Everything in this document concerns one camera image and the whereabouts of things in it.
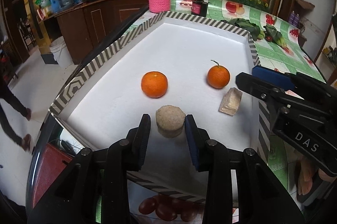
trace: wooden chair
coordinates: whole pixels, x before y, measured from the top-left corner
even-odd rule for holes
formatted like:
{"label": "wooden chair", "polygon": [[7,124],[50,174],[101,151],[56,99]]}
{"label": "wooden chair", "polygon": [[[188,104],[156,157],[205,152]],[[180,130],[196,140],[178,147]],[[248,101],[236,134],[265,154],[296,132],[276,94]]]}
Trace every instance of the wooden chair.
{"label": "wooden chair", "polygon": [[[28,29],[28,26],[24,23],[24,21],[22,19],[20,19],[20,22],[17,23],[17,27],[19,28],[20,32],[21,32],[21,35],[22,35],[22,38],[24,40],[24,43],[27,47],[27,49],[29,50],[29,45],[30,44],[33,44],[33,47],[35,46],[35,38],[34,38],[34,35],[32,33],[32,30],[30,29],[30,26],[29,26],[29,29]],[[29,44],[27,44],[26,40],[30,39],[31,42]]]}

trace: white tray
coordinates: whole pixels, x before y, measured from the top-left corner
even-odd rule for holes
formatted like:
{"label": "white tray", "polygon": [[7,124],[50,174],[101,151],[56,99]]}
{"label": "white tray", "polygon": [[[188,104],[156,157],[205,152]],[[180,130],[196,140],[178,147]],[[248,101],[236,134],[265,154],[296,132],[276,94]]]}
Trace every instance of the white tray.
{"label": "white tray", "polygon": [[[214,65],[211,60],[230,72],[230,82],[223,89],[207,84],[207,72]],[[244,93],[233,117],[218,108],[229,88],[236,86],[235,76],[251,73],[258,63],[247,31],[184,13],[160,13],[97,56],[49,110],[82,144],[94,150],[125,138],[129,129],[139,125],[142,115],[149,114],[151,133],[145,163],[129,178],[157,192],[202,203],[207,172],[198,173],[192,166],[184,133],[173,139],[158,133],[155,112],[163,105],[178,106],[193,114],[197,126],[226,147],[257,150],[257,100]],[[141,90],[141,78],[149,71],[160,71],[168,78],[167,93],[161,98],[148,98]],[[234,171],[232,178],[236,199]]]}

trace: person's leg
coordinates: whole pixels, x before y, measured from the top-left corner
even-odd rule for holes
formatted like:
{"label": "person's leg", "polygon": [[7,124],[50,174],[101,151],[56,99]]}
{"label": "person's leg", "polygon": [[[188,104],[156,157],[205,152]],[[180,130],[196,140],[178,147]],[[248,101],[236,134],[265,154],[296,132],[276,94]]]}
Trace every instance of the person's leg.
{"label": "person's leg", "polygon": [[18,111],[22,116],[30,120],[30,109],[24,107],[17,97],[9,90],[7,86],[3,88],[3,93],[1,96],[8,104],[10,104],[16,111]]}
{"label": "person's leg", "polygon": [[22,145],[22,138],[16,135],[13,128],[9,124],[6,114],[0,105],[0,124],[7,136],[9,136],[17,145]]}

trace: shoe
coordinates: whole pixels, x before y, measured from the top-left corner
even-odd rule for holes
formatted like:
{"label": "shoe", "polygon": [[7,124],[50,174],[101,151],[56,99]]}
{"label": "shoe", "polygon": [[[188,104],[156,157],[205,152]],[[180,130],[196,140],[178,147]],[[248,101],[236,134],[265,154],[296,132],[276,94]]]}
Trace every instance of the shoe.
{"label": "shoe", "polygon": [[32,111],[29,109],[29,108],[26,108],[27,109],[27,116],[26,116],[26,119],[28,120],[28,121],[30,121],[30,118],[31,118],[31,116],[32,116]]}
{"label": "shoe", "polygon": [[22,139],[21,147],[24,151],[30,150],[30,140],[30,134],[25,135],[25,137]]}

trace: green vegetable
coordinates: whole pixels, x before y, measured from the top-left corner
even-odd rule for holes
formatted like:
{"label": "green vegetable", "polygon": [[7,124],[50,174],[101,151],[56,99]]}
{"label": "green vegetable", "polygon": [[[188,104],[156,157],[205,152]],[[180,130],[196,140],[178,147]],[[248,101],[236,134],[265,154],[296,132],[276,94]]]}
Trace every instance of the green vegetable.
{"label": "green vegetable", "polygon": [[287,48],[287,43],[285,42],[284,38],[282,37],[281,32],[277,31],[277,29],[267,24],[265,27],[266,33],[268,36],[271,36],[273,38],[273,42],[276,43],[278,46],[284,48]]}
{"label": "green vegetable", "polygon": [[266,37],[265,33],[263,32],[263,30],[261,30],[261,31],[260,31],[260,34],[257,36],[257,38],[258,38],[259,40],[262,40],[262,39],[264,39],[265,37]]}
{"label": "green vegetable", "polygon": [[281,37],[279,38],[278,41],[276,41],[277,45],[279,45],[280,47],[282,47],[283,49],[284,48],[287,48],[287,43],[285,42],[284,38]]}
{"label": "green vegetable", "polygon": [[257,37],[261,33],[260,27],[257,24],[251,23],[249,20],[243,18],[232,19],[229,21],[229,24],[250,32],[250,35],[254,41],[257,40]]}

